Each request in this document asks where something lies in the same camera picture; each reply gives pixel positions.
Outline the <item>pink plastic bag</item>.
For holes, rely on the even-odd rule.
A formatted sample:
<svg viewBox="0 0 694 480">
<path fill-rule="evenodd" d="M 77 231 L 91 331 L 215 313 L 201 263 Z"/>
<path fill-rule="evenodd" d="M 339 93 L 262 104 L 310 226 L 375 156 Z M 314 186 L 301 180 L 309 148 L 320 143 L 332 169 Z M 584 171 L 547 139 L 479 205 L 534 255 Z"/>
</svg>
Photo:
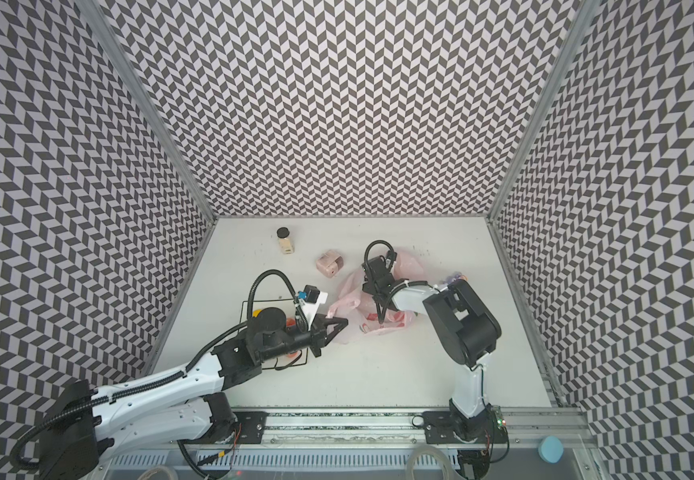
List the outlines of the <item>pink plastic bag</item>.
<svg viewBox="0 0 694 480">
<path fill-rule="evenodd" d="M 363 292 L 365 273 L 362 264 L 376 256 L 396 256 L 392 270 L 396 282 L 386 297 L 372 297 Z M 385 240 L 371 242 L 365 249 L 360 267 L 342 281 L 336 299 L 329 305 L 326 317 L 349 320 L 342 343 L 368 336 L 388 334 L 411 325 L 425 313 L 423 300 L 434 286 L 422 278 L 423 269 L 416 258 L 395 249 Z"/>
</svg>

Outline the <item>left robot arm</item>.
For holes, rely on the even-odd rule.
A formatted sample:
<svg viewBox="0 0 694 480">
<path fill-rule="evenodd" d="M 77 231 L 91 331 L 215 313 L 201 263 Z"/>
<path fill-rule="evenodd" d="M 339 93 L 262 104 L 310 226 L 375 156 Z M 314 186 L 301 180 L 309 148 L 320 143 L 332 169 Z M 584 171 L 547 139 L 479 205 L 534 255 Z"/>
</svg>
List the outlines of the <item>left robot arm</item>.
<svg viewBox="0 0 694 480">
<path fill-rule="evenodd" d="M 238 417 L 227 390 L 260 375 L 267 361 L 305 351 L 320 356 L 347 325 L 310 313 L 303 327 L 290 326 L 282 310 L 270 307 L 210 340 L 182 366 L 97 390 L 78 381 L 17 440 L 9 461 L 41 479 L 80 479 L 152 445 L 175 442 L 185 452 L 190 444 L 254 443 L 266 416 Z"/>
</svg>

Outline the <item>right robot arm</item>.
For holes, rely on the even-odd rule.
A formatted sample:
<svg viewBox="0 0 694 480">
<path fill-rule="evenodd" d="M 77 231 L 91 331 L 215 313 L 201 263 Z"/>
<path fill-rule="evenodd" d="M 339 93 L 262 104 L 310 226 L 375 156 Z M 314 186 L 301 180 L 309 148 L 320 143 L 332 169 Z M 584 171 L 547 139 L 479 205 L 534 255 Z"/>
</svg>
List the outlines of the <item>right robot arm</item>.
<svg viewBox="0 0 694 480">
<path fill-rule="evenodd" d="M 392 273 L 393 263 L 390 256 L 378 256 L 362 265 L 363 291 L 374 301 L 376 321 L 380 326 L 387 323 L 392 310 L 430 319 L 440 344 L 458 366 L 449 401 L 449 427 L 463 442 L 492 439 L 485 373 L 502 335 L 499 322 L 467 280 L 437 286 L 402 279 Z"/>
</svg>

